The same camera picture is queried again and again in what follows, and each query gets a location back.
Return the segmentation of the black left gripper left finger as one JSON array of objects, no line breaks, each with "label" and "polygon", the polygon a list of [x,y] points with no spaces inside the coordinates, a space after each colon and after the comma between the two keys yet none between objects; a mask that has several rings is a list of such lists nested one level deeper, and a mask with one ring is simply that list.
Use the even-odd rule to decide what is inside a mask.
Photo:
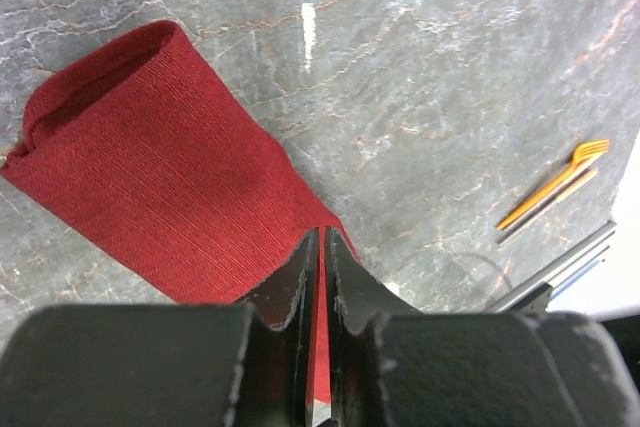
[{"label": "black left gripper left finger", "polygon": [[68,304],[1,359],[5,426],[308,426],[317,230],[231,304]]}]

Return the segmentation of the orange plastic fork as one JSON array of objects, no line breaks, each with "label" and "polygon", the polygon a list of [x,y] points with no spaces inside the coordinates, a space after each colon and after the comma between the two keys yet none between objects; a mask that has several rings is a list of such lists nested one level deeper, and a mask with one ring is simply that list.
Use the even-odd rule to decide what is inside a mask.
[{"label": "orange plastic fork", "polygon": [[547,198],[556,188],[560,187],[578,167],[588,160],[595,158],[599,154],[608,151],[610,141],[608,139],[599,139],[589,141],[578,145],[569,160],[567,166],[551,181],[529,196],[525,201],[518,205],[511,213],[509,213],[496,228],[500,231],[505,230],[511,224],[520,219],[523,215],[537,206],[542,200]]}]

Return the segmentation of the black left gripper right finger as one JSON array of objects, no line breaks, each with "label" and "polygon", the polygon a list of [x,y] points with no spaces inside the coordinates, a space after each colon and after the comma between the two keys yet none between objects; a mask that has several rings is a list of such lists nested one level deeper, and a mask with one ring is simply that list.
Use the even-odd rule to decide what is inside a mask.
[{"label": "black left gripper right finger", "polygon": [[324,240],[334,426],[634,426],[638,320],[425,314]]}]

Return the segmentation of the red cloth napkin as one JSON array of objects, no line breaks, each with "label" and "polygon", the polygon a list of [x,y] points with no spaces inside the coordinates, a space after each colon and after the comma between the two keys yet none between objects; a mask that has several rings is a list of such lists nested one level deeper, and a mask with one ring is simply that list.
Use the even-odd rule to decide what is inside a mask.
[{"label": "red cloth napkin", "polygon": [[179,303],[236,301],[341,224],[172,21],[50,77],[23,131],[3,178]]}]

